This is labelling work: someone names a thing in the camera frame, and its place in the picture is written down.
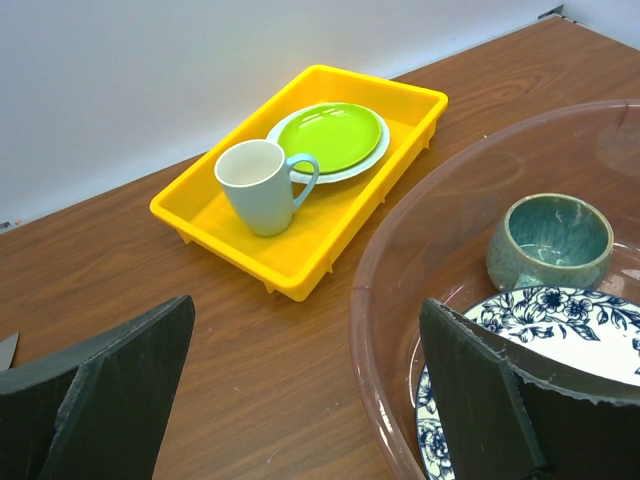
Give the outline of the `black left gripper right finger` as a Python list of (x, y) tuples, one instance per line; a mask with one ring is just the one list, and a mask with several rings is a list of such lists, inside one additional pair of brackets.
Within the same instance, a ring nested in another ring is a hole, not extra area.
[(435, 299), (419, 321), (457, 478), (638, 478), (638, 387), (531, 351)]

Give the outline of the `teal glazed ceramic mug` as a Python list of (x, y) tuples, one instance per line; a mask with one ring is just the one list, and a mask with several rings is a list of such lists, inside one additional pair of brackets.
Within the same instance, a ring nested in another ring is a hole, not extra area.
[(538, 193), (512, 204), (496, 224), (486, 253), (497, 290), (532, 286), (595, 289), (613, 254), (614, 232), (591, 204)]

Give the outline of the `dark blue patterned plate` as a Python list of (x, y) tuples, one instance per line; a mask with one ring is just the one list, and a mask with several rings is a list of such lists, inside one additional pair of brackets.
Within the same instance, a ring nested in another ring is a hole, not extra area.
[(613, 294), (528, 287), (464, 312), (471, 322), (570, 367), (637, 386), (639, 305)]

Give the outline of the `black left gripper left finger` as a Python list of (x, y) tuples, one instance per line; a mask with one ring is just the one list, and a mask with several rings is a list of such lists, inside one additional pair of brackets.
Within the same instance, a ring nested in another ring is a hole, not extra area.
[(2, 478), (151, 478), (194, 323), (178, 296), (2, 372)]

